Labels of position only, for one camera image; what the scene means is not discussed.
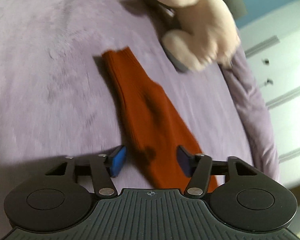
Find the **red knitted sweater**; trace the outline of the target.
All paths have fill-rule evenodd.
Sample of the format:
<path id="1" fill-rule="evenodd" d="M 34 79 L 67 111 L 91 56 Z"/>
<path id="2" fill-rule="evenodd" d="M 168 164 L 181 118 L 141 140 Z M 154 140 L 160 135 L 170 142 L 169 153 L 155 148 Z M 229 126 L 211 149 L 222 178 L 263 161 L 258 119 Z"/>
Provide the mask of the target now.
<path id="1" fill-rule="evenodd" d="M 102 54 L 115 88 L 119 114 L 138 169 L 157 189 L 185 191 L 190 179 L 177 161 L 177 148 L 200 153 L 194 135 L 163 88 L 150 79 L 130 48 Z"/>

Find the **purple bed sheet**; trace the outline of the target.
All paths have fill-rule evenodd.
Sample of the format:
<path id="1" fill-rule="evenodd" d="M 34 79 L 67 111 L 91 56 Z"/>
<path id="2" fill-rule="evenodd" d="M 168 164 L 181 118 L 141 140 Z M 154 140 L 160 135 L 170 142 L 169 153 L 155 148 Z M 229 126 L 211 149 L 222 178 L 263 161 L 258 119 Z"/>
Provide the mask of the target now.
<path id="1" fill-rule="evenodd" d="M 13 188 L 63 155 L 126 142 L 101 60 L 110 49 L 131 49 L 205 153 L 253 163 L 221 69 L 176 71 L 159 42 L 165 30 L 143 0 L 0 0 L 0 239 Z"/>

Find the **purple duvet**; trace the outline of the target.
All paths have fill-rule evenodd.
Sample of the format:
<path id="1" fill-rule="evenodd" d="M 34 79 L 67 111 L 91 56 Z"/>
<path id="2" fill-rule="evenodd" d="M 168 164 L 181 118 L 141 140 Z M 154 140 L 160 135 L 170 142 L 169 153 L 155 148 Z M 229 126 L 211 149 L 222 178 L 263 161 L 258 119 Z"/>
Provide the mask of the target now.
<path id="1" fill-rule="evenodd" d="M 254 167 L 279 183 L 279 154 L 270 113 L 242 47 L 232 58 L 232 68 L 222 73 L 245 130 Z"/>

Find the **pink plush toy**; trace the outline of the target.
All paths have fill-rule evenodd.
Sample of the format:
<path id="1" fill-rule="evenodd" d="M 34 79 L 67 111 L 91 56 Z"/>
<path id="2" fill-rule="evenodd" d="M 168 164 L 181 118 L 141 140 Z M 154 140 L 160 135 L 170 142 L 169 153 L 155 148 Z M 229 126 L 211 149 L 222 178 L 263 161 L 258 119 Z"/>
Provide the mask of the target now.
<path id="1" fill-rule="evenodd" d="M 241 44 L 235 20 L 223 0 L 157 0 L 174 11 L 180 27 L 167 31 L 161 44 L 181 71 L 200 72 L 216 62 L 232 68 Z"/>

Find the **white wardrobe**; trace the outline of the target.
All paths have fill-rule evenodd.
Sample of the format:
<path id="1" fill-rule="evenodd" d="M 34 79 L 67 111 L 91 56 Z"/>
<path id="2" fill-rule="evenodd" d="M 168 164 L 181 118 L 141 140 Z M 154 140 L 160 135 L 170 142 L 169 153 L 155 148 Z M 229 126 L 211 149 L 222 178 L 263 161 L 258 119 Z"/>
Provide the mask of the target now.
<path id="1" fill-rule="evenodd" d="M 300 0 L 250 22 L 240 32 L 270 112 L 281 181 L 300 204 Z"/>

